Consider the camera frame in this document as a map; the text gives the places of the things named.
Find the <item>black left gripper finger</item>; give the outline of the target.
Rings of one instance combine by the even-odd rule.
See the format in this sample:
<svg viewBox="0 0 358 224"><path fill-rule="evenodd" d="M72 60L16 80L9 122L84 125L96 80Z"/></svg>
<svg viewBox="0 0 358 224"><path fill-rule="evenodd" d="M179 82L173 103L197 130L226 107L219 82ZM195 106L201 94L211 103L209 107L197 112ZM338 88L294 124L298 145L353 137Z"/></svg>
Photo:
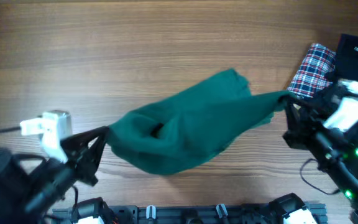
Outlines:
<svg viewBox="0 0 358 224"><path fill-rule="evenodd" d="M100 136L85 153L85 160L83 164L83 182L90 186L95 186L98 183L95 173L98 170L105 145L106 138Z"/></svg>
<svg viewBox="0 0 358 224"><path fill-rule="evenodd" d="M102 126L78 133L61 140L61 147L63 149L102 149L105 147L108 132L109 128Z"/></svg>

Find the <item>green cloth bag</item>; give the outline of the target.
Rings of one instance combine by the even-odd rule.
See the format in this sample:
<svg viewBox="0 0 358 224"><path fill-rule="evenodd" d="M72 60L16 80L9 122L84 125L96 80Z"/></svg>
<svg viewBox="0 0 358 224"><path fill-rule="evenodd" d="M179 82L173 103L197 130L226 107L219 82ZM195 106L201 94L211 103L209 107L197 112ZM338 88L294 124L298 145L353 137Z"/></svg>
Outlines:
<svg viewBox="0 0 358 224"><path fill-rule="evenodd" d="M228 69L110 125L107 144L128 163L173 175L208 162L243 132L267 124L289 91L253 95L248 80Z"/></svg>

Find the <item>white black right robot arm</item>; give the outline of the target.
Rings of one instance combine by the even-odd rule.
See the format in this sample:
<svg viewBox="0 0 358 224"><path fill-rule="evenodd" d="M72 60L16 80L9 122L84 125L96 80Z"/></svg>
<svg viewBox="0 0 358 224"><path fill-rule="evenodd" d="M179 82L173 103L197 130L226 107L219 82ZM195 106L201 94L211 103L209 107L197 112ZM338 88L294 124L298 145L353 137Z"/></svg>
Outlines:
<svg viewBox="0 0 358 224"><path fill-rule="evenodd" d="M336 184L335 194L350 201L358 223L358 94L345 91L305 101L280 98L287 116L283 135L290 148L310 151L318 170Z"/></svg>

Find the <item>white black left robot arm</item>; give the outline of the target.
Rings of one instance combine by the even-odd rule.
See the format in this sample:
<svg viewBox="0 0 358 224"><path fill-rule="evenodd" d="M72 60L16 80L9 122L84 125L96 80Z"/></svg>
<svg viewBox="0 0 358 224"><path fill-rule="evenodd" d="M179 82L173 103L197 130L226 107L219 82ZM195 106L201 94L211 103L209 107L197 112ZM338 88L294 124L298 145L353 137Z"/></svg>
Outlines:
<svg viewBox="0 0 358 224"><path fill-rule="evenodd" d="M102 126L62 139L66 162L0 147L0 223L44 223L75 182L96 185L108 133Z"/></svg>

